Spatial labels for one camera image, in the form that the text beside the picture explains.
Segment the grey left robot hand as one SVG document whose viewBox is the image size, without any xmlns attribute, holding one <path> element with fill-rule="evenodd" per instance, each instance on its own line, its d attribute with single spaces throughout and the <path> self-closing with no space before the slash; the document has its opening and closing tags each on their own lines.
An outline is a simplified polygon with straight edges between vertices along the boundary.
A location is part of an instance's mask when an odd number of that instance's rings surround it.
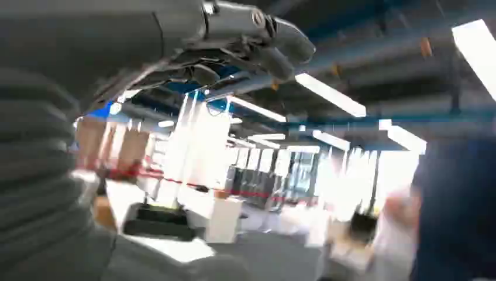
<svg viewBox="0 0 496 281">
<path fill-rule="evenodd" d="M 155 71 L 229 56 L 278 80 L 315 46 L 228 1 L 2 1 L 1 115 L 93 111 Z"/>
</svg>

